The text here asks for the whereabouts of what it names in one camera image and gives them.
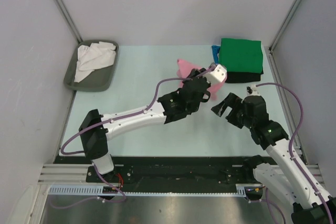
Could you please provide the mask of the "pink t shirt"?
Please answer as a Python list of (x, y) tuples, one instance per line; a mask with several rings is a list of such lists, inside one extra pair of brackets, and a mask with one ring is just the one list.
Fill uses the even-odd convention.
[[(177, 65), (178, 65), (178, 71), (177, 71), (177, 76), (180, 78), (187, 78), (187, 76), (191, 73), (192, 70), (200, 70), (201, 67), (198, 65), (195, 65), (191, 62), (188, 62), (183, 59), (178, 59), (177, 60)], [(221, 89), (221, 87), (224, 85), (224, 83), (219, 83), (215, 85), (211, 85), (207, 90), (210, 92), (211, 96), (210, 99), (215, 101), (217, 99), (217, 92)]]

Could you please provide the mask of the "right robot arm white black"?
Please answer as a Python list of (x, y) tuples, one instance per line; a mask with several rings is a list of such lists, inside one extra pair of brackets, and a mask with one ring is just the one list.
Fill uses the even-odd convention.
[(315, 179), (296, 153), (283, 127), (269, 119), (266, 102), (257, 92), (241, 99), (230, 93), (212, 107), (217, 116), (227, 108), (226, 120), (249, 129), (251, 138), (276, 162), (283, 175), (278, 175), (261, 156), (245, 161), (243, 179), (264, 184), (283, 203), (292, 207), (293, 223), (335, 223), (335, 198)]

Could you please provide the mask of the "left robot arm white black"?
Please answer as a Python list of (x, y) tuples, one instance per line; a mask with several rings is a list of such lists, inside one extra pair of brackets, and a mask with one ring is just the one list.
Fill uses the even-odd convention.
[(143, 108), (119, 114), (102, 115), (91, 110), (79, 129), (85, 157), (91, 160), (105, 182), (115, 178), (116, 169), (108, 150), (108, 141), (127, 132), (157, 124), (168, 124), (197, 112), (211, 96), (211, 80), (205, 69), (193, 69), (182, 80), (182, 87), (165, 94)]

